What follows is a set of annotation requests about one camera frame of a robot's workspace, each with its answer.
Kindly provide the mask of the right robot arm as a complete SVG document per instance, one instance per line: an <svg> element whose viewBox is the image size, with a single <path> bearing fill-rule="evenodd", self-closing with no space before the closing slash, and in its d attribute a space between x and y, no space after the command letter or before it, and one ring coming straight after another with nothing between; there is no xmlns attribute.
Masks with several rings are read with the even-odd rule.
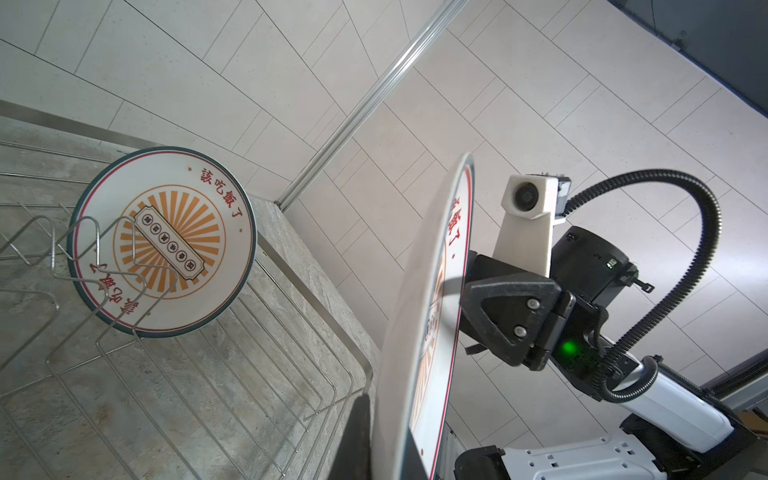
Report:
<svg viewBox="0 0 768 480"><path fill-rule="evenodd" d="M461 328L478 350L512 366L552 362L579 391L610 350L601 333L608 305L639 283L617 247L579 227L555 244L549 277L471 252ZM662 367L641 397L626 403L619 428L595 440L552 448L486 446L458 456L459 479L742 479L766 443L706 390Z"/></svg>

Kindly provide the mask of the white plate red rim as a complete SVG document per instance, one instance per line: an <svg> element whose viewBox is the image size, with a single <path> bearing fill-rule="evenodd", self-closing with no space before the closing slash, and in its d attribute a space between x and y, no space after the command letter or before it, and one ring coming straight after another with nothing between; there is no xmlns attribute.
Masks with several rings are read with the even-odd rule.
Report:
<svg viewBox="0 0 768 480"><path fill-rule="evenodd" d="M400 479L407 431L429 479L436 472L458 345L474 174L469 153L448 168L411 245L376 387L375 479Z"/></svg>

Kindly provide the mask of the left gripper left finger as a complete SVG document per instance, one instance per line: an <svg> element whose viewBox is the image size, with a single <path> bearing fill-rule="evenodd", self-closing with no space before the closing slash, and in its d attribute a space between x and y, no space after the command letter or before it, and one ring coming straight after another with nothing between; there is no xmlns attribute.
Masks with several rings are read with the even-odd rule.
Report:
<svg viewBox="0 0 768 480"><path fill-rule="evenodd" d="M370 397L362 394L352 405L350 415L332 463L328 480L368 480L371 478Z"/></svg>

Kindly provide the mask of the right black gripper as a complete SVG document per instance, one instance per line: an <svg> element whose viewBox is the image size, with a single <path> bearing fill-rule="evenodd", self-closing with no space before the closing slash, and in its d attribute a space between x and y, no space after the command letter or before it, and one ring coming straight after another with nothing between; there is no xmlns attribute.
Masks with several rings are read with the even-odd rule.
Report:
<svg viewBox="0 0 768 480"><path fill-rule="evenodd" d="M599 358L586 340L596 312L555 280L475 251L460 300L460 330L502 362L540 371L552 362L574 384L588 384Z"/></svg>

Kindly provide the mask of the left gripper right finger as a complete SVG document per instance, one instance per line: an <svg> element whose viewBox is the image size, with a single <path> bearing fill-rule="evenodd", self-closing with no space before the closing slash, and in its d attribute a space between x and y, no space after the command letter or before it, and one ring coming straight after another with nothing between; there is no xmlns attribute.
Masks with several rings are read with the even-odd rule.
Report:
<svg viewBox="0 0 768 480"><path fill-rule="evenodd" d="M400 472L401 480L428 480L428 472L425 470L419 450L415 444L412 433L406 432L403 462Z"/></svg>

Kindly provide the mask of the orange sunburst plate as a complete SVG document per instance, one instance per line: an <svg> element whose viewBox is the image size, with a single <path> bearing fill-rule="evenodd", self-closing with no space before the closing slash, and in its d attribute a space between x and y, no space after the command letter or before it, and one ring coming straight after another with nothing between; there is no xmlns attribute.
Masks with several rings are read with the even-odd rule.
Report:
<svg viewBox="0 0 768 480"><path fill-rule="evenodd" d="M257 221L221 162L181 147L113 162L78 200L68 268L84 304L139 337L183 335L232 305L251 272Z"/></svg>

